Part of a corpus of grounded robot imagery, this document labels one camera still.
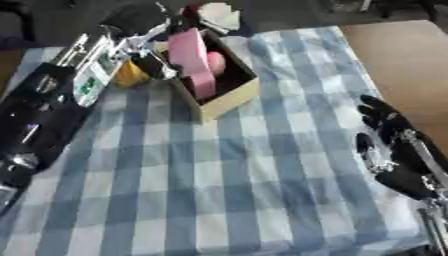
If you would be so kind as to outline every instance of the blue and white tablecloth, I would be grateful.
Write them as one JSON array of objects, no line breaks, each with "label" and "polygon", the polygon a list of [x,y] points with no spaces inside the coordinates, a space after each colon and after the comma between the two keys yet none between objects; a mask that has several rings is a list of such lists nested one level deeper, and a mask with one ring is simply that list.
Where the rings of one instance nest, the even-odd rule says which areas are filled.
[{"label": "blue and white tablecloth", "polygon": [[[3,255],[382,255],[417,245],[411,202],[367,173],[360,94],[336,27],[230,37],[260,96],[204,125],[169,84],[111,86],[0,222]],[[58,49],[32,50],[12,84]]]}]

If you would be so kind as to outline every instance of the floor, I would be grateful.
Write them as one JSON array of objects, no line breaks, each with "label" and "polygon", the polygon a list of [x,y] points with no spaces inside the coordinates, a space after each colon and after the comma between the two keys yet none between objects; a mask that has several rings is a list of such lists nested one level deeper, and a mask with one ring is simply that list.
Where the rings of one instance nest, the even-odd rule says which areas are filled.
[{"label": "floor", "polygon": [[[100,21],[110,9],[136,0],[76,0],[70,8],[68,0],[20,0],[35,15],[37,40],[41,45],[69,44],[80,32]],[[330,12],[329,0],[227,0],[243,11],[247,23],[256,32],[327,25],[345,25],[385,21],[372,8],[367,13]],[[178,9],[192,0],[163,0]],[[448,7],[438,6],[439,25],[448,31]],[[389,20],[425,19],[419,9],[398,11]],[[0,37],[20,35],[18,20],[9,14],[0,15]]]}]

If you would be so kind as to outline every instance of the open box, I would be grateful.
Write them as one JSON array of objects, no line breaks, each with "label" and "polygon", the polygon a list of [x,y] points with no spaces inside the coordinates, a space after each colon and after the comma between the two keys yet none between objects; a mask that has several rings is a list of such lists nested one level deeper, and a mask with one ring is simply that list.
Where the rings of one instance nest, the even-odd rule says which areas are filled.
[{"label": "open box", "polygon": [[[207,50],[220,52],[226,59],[224,73],[216,78],[216,95],[198,101],[187,85],[188,79],[174,79],[173,83],[177,91],[190,105],[197,120],[204,123],[257,96],[259,79],[215,33],[204,30],[201,34]],[[166,50],[166,46],[159,48],[160,50]]]}]

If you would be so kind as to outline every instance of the wooden table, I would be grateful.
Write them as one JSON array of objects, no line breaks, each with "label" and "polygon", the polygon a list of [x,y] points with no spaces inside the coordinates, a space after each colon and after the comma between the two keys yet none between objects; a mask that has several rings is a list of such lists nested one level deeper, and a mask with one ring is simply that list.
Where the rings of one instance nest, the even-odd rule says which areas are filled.
[{"label": "wooden table", "polygon": [[[448,155],[448,36],[428,21],[342,30],[387,102]],[[0,53],[0,92],[20,58],[20,51]]]}]

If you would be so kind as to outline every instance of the robotic arm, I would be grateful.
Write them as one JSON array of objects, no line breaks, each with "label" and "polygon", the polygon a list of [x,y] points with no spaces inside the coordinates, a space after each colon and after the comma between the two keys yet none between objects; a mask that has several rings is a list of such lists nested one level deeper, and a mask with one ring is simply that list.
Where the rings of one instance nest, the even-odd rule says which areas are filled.
[{"label": "robotic arm", "polygon": [[175,24],[159,3],[128,5],[41,64],[0,104],[0,217],[70,143],[127,60],[157,79],[176,76],[151,40]]},{"label": "robotic arm", "polygon": [[428,253],[448,255],[448,160],[393,107],[367,95],[361,101],[358,110],[364,123],[378,132],[391,151],[390,160],[384,161],[371,138],[359,133],[356,146],[364,164],[378,182],[422,202],[418,212],[432,244]]}]

